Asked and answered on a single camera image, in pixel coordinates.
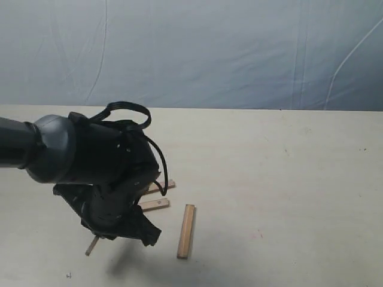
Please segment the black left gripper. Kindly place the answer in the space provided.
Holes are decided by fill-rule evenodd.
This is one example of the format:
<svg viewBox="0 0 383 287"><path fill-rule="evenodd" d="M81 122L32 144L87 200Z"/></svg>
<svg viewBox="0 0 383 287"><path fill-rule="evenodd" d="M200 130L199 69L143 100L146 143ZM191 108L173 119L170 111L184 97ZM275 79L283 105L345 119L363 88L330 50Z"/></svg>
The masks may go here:
<svg viewBox="0 0 383 287"><path fill-rule="evenodd" d="M160 172L143 131L132 120L94 121L74 112L68 118L75 131L74 159L54 194L94 235L154 246L162 231L138 202Z"/></svg>

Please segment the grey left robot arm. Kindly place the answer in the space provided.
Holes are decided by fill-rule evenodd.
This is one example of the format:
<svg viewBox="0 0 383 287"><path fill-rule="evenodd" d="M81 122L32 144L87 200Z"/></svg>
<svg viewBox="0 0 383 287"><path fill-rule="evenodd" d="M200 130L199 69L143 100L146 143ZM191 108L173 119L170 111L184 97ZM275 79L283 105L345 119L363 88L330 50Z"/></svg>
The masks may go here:
<svg viewBox="0 0 383 287"><path fill-rule="evenodd" d="M151 140L136 123L100 121L72 112L34 123L1 119L1 166L52 184L94 235L158 241L160 229L139 200L160 175Z"/></svg>

